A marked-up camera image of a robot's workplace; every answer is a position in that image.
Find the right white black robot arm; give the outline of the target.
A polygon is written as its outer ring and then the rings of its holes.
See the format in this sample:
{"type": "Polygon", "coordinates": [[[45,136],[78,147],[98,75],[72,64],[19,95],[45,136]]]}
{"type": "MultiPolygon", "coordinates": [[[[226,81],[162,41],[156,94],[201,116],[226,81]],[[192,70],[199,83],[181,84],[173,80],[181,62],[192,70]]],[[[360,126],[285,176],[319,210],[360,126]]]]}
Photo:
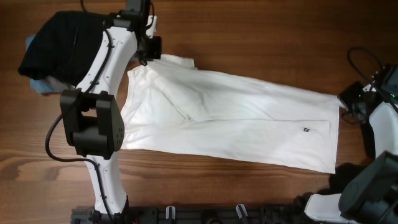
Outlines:
{"type": "Polygon", "coordinates": [[[374,160],[363,169],[340,166],[333,194],[313,194],[304,208],[310,223],[397,223],[397,113],[376,91],[355,82],[338,99],[361,123],[374,160]]]}

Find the white t-shirt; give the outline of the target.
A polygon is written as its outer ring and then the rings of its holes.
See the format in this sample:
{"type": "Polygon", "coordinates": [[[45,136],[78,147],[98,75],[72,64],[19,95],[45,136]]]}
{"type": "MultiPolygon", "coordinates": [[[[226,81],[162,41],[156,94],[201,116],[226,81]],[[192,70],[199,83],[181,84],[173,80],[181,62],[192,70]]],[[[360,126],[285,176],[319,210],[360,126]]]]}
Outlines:
{"type": "Polygon", "coordinates": [[[174,55],[127,75],[125,149],[335,172],[340,104],[333,95],[199,70],[174,55]]]}

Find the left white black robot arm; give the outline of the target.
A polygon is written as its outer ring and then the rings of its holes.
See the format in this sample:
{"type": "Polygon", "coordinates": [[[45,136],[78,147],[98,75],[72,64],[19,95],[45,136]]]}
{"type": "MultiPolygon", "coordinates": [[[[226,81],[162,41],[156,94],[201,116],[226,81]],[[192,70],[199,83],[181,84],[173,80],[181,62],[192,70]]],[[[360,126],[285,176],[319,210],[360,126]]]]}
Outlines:
{"type": "Polygon", "coordinates": [[[121,183],[118,151],[124,123],[116,102],[119,85],[130,59],[142,64],[158,59],[161,38],[156,36],[157,16],[118,14],[104,23],[101,43],[88,73],[74,90],[60,97],[67,143],[77,161],[90,173],[95,204],[72,212],[72,223],[127,223],[129,200],[121,183]]]}

